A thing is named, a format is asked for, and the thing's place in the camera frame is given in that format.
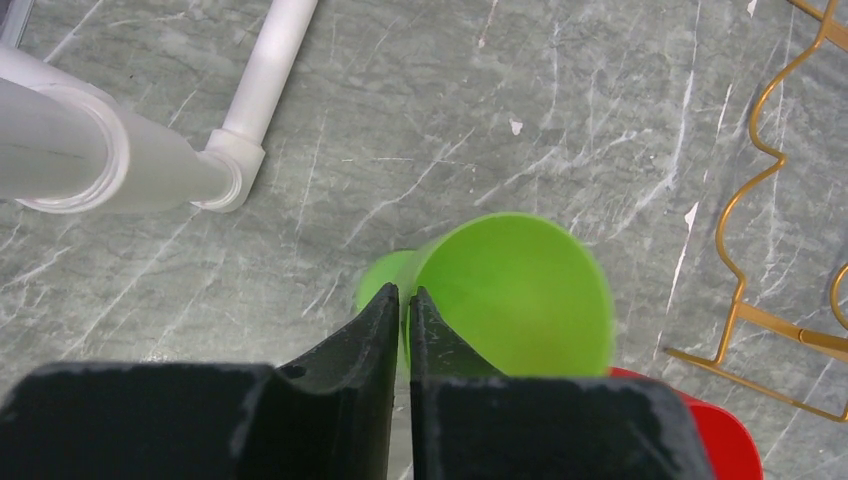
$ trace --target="plastic cup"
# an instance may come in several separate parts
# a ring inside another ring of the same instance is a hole
[[[487,215],[418,250],[391,253],[363,277],[357,308],[387,282],[401,296],[407,365],[408,304],[419,287],[444,321],[507,375],[605,376],[611,364],[614,308],[601,269],[544,218]]]
[[[653,380],[623,368],[610,369],[611,377]],[[695,418],[698,434],[718,480],[762,480],[763,465],[757,444],[745,425],[727,410],[675,390]]]

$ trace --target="gold wire stand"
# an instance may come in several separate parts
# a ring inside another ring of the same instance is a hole
[[[730,311],[727,314],[727,321],[724,325],[724,332],[721,335],[721,342],[719,343],[718,351],[716,352],[715,358],[712,360],[690,355],[673,348],[666,349],[666,352],[669,355],[709,370],[710,372],[721,375],[724,378],[733,380],[734,382],[740,383],[746,387],[753,388],[760,393],[764,393],[782,402],[786,402],[790,405],[815,413],[816,415],[820,415],[835,422],[848,422],[848,402],[846,402],[845,410],[841,414],[829,413],[802,401],[792,399],[758,383],[754,383],[738,375],[724,371],[720,368],[721,363],[724,361],[727,354],[727,348],[730,344],[731,337],[733,336],[733,327],[736,325],[736,320],[740,318],[759,325],[782,337],[788,338],[789,340],[798,342],[807,348],[817,350],[832,358],[848,363],[848,339],[814,330],[799,328],[782,318],[772,315],[753,305],[744,303],[742,301],[742,295],[745,293],[745,287],[748,282],[747,278],[742,270],[730,259],[727,254],[727,250],[724,247],[724,228],[727,225],[727,218],[730,216],[730,212],[733,211],[739,200],[763,180],[777,173],[778,170],[786,165],[786,154],[763,143],[757,133],[757,124],[760,119],[760,114],[762,113],[763,105],[765,105],[769,95],[771,95],[774,88],[779,85],[780,82],[782,82],[793,70],[798,68],[799,65],[810,58],[810,56],[812,56],[812,54],[821,47],[825,40],[833,42],[838,47],[848,52],[848,29],[836,22],[834,19],[834,12],[836,12],[836,5],[839,3],[839,0],[830,0],[827,7],[825,7],[824,13],[813,8],[804,0],[789,0],[789,2],[819,20],[821,22],[821,27],[819,28],[819,32],[816,35],[816,40],[813,44],[804,50],[804,52],[789,65],[784,67],[784,69],[766,86],[762,95],[760,95],[759,99],[757,99],[757,102],[754,104],[754,108],[751,112],[751,119],[748,122],[748,134],[751,136],[751,142],[753,142],[754,146],[756,146],[759,150],[774,157],[775,162],[772,166],[763,170],[759,175],[749,180],[748,183],[743,185],[742,188],[733,195],[730,201],[727,202],[727,206],[724,207],[724,211],[718,221],[718,226],[716,228],[716,249],[718,250],[718,255],[721,257],[721,260],[725,263],[725,265],[727,265],[733,274],[736,275],[737,279],[736,290],[733,293],[733,301],[730,304]],[[842,279],[845,277],[846,272],[848,272],[848,263],[839,269],[836,277],[833,279],[833,283],[830,286],[830,308],[833,310],[836,320],[842,324],[843,327],[848,329],[848,320],[845,319],[845,315],[839,309],[838,299],[839,285],[842,283]]]

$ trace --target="red plastic cup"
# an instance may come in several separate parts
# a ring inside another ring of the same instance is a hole
[[[611,377],[653,380],[630,370],[612,367]],[[757,445],[745,425],[727,410],[674,390],[689,408],[718,480],[762,480],[763,464]]]

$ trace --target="screw hole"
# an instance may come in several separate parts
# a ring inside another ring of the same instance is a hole
[[[283,375],[294,380],[296,378],[300,378],[306,375],[306,369],[301,367],[300,365],[286,365],[285,367],[283,367]]]

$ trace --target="marble floor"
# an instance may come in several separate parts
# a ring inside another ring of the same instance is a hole
[[[21,48],[201,147],[268,4],[39,0]],[[381,254],[520,210],[569,228],[605,268],[617,365],[735,413],[770,479],[844,478],[844,425],[662,351],[714,351],[734,287],[717,216],[769,164],[749,105],[817,28],[782,0],[322,0],[241,209],[0,203],[0,391],[61,359],[285,362],[350,318]],[[840,335],[823,292],[848,261],[845,72],[827,45],[778,87],[762,135],[789,165],[728,226],[748,301]],[[848,366],[750,325],[728,355],[828,410],[848,399]],[[412,476],[398,395],[392,479]]]

